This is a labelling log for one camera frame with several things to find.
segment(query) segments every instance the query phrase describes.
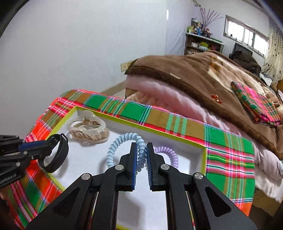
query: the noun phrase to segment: purple spiral hair tie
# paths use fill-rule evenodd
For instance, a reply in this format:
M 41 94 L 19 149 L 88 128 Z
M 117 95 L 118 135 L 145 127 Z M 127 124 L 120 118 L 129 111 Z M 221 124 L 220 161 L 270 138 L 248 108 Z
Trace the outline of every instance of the purple spiral hair tie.
M 155 153 L 165 153 L 171 161 L 171 166 L 178 168 L 179 167 L 179 159 L 175 151 L 168 147 L 153 147 Z

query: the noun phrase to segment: window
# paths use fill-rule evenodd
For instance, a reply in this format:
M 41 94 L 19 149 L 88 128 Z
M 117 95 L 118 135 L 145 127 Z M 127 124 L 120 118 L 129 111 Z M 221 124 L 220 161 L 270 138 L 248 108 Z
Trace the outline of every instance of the window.
M 234 39 L 264 57 L 268 49 L 268 38 L 249 25 L 226 15 L 224 36 Z

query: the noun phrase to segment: white shelf top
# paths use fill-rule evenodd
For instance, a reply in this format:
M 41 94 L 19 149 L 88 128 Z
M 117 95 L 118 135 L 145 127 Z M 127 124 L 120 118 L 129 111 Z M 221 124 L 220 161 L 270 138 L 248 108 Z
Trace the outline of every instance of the white shelf top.
M 203 39 L 206 39 L 206 40 L 209 40 L 209 41 L 213 41 L 213 42 L 215 42 L 215 43 L 218 43 L 218 44 L 220 44 L 220 45 L 223 45 L 222 42 L 215 41 L 215 40 L 213 40 L 213 39 L 211 39 L 211 38 L 207 38 L 207 37 L 204 37 L 204 36 L 200 36 L 200 35 L 197 35 L 197 34 L 194 34 L 194 33 L 186 33 L 186 34 L 192 35 L 192 36 L 195 36 L 195 37 L 201 37 L 201 38 L 203 38 Z

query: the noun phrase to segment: window frame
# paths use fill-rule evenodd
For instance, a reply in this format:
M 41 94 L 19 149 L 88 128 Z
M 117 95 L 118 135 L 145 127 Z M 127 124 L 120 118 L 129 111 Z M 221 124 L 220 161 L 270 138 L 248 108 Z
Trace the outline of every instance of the window frame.
M 228 36 L 228 24 L 229 24 L 229 21 L 234 22 L 234 23 L 236 23 L 236 24 L 241 25 L 241 26 L 244 27 L 244 33 L 243 33 L 243 39 L 242 39 L 242 41 L 240 41 L 240 40 L 238 40 L 237 38 L 234 38 L 234 37 L 232 37 L 232 36 Z M 248 44 L 244 43 L 246 29 L 249 30 L 249 31 L 251 31 L 251 32 L 253 32 L 253 34 L 254 34 L 254 35 L 253 35 L 253 38 L 252 38 L 252 45 L 251 45 L 251 46 L 249 46 Z M 264 34 L 262 34 L 261 32 L 259 32 L 259 31 L 256 30 L 255 28 L 249 26 L 248 24 L 245 24 L 244 22 L 242 22 L 242 21 L 240 21 L 240 20 L 238 20 L 238 19 L 235 19 L 235 18 L 233 18 L 233 17 L 230 17 L 230 16 L 226 15 L 226 17 L 225 17 L 225 26 L 224 26 L 223 36 L 234 40 L 235 42 L 237 42 L 237 43 L 239 43 L 239 44 L 245 46 L 246 48 L 248 48 L 250 51 L 255 52 L 255 53 L 257 53 L 258 55 L 260 55 L 261 57 L 265 58 L 265 55 L 264 55 L 264 54 L 262 54 L 261 52 L 259 52 L 258 50 L 256 50 L 256 49 L 254 48 L 254 42 L 255 42 L 255 37 L 256 37 L 256 35 L 260 36 L 260 38 L 263 38 L 266 42 L 269 41 L 269 38 L 268 38 L 268 37 L 266 37 Z

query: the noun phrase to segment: shallow white tray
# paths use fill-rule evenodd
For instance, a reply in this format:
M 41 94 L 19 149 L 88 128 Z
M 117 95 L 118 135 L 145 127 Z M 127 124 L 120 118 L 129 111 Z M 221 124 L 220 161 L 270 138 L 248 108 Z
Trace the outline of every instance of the shallow white tray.
M 61 189 L 67 188 L 84 173 L 92 175 L 104 173 L 108 168 L 106 156 L 110 144 L 119 135 L 130 132 L 138 133 L 145 143 L 152 142 L 154 146 L 172 148 L 179 157 L 180 172 L 191 175 L 195 172 L 205 174 L 206 149 L 204 146 L 99 112 L 92 111 L 105 121 L 106 127 L 110 130 L 107 142 L 93 145 L 72 138 L 68 132 L 69 122 L 77 118 L 83 110 L 85 108 L 73 108 L 50 134 L 64 133 L 69 139 L 69 153 L 65 162 L 58 170 L 50 174 Z M 119 163 L 122 155 L 129 153 L 131 143 L 132 141 L 127 141 L 119 146 L 114 157 L 115 164 Z M 52 159 L 55 152 L 56 149 L 53 150 L 49 159 L 46 159 L 46 163 Z M 165 154 L 161 155 L 170 165 L 169 157 Z M 119 193 L 117 224 L 131 230 L 167 229 L 165 192 L 150 191 L 146 166 L 136 177 L 135 190 Z

